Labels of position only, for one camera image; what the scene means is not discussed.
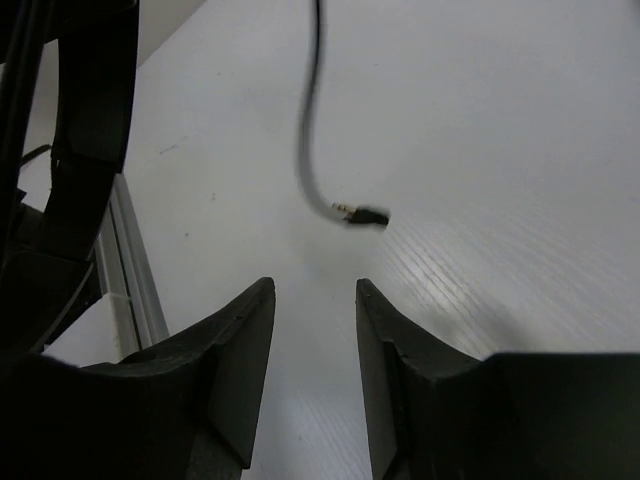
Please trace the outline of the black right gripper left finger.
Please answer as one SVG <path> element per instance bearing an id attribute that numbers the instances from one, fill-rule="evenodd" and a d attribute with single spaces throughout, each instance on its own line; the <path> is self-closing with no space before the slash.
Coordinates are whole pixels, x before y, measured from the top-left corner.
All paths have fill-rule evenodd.
<path id="1" fill-rule="evenodd" d="M 1 359 L 5 479 L 237 479 L 250 466 L 273 279 L 117 364 Z"/>

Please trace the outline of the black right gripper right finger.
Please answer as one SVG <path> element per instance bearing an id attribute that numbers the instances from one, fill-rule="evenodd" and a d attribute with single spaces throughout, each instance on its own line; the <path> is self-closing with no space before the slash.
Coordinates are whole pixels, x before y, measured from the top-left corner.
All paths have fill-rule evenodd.
<path id="1" fill-rule="evenodd" d="M 401 314 L 369 280 L 356 330 L 377 479 L 635 479 L 635 353 L 477 360 Z"/>

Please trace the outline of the black wired headphones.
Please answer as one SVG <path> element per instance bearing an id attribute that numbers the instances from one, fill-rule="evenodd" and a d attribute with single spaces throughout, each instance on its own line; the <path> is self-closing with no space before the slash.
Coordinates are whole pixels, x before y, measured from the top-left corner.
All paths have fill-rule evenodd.
<path id="1" fill-rule="evenodd" d="M 135 1 L 5 1 L 1 5 L 1 239 L 16 222 L 17 182 L 36 77 L 46 43 L 59 44 L 52 143 L 53 203 L 36 245 L 62 259 L 93 248 L 133 113 L 139 5 Z"/>

